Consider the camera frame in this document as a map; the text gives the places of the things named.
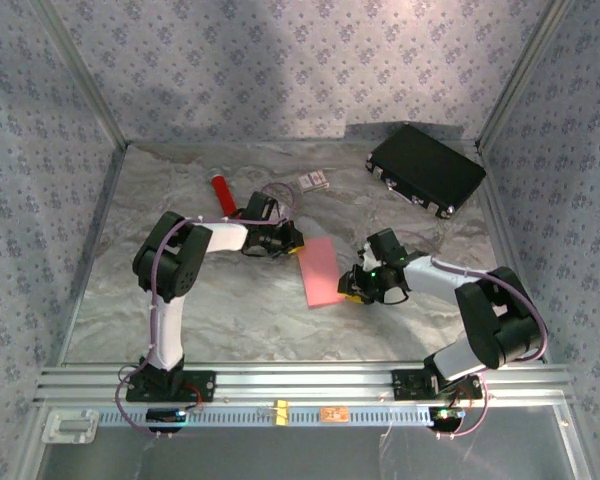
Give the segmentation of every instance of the red marker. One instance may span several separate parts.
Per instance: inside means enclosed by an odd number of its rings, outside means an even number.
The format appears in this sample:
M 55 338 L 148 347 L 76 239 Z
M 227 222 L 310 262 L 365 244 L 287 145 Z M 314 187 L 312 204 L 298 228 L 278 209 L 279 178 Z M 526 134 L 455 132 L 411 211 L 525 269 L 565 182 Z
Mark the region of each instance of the red marker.
M 222 212 L 225 216 L 235 213 L 237 210 L 236 202 L 233 201 L 231 190 L 229 190 L 229 185 L 222 175 L 222 170 L 219 168 L 212 168 L 209 170 L 209 178 L 211 179 L 211 185 L 213 186 L 218 201 L 220 202 L 220 206 L 222 207 Z

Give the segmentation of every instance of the orange label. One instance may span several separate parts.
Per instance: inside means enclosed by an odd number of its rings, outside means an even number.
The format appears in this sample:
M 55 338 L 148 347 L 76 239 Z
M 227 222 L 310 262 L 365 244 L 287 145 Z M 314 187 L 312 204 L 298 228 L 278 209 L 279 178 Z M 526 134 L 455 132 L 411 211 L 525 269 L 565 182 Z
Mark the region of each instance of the orange label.
M 346 423 L 349 421 L 349 409 L 347 407 L 323 407 L 320 409 L 320 421 Z

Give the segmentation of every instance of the yellow clip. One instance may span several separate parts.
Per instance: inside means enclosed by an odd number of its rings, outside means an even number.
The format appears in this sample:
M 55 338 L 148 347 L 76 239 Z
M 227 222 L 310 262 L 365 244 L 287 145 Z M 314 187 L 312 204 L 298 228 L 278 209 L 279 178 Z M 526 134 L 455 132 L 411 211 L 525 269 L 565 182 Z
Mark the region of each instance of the yellow clip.
M 353 303 L 364 303 L 362 301 L 362 298 L 360 298 L 358 295 L 347 295 L 345 293 L 343 293 L 342 295 L 344 295 L 346 297 L 346 299 L 349 300 L 350 302 L 353 302 Z
M 289 402 L 276 400 L 274 410 L 276 411 L 274 425 L 280 427 L 289 425 Z

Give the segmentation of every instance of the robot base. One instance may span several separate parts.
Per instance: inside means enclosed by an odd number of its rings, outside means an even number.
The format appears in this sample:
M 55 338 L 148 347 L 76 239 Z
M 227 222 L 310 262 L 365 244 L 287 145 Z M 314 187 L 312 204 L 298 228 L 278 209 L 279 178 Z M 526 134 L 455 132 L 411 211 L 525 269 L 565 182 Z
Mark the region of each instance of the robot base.
M 147 364 L 131 377 L 127 402 L 208 403 L 213 401 L 216 373 L 184 370 L 184 357 L 168 372 Z

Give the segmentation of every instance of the pink sponge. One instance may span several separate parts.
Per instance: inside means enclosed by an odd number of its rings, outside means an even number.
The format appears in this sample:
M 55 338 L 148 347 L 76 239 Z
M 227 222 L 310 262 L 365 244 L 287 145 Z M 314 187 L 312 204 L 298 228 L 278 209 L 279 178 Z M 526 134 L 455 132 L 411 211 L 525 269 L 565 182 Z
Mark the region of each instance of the pink sponge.
M 345 300 L 338 293 L 340 271 L 331 237 L 305 240 L 304 248 L 298 251 L 298 260 L 309 307 L 333 305 Z

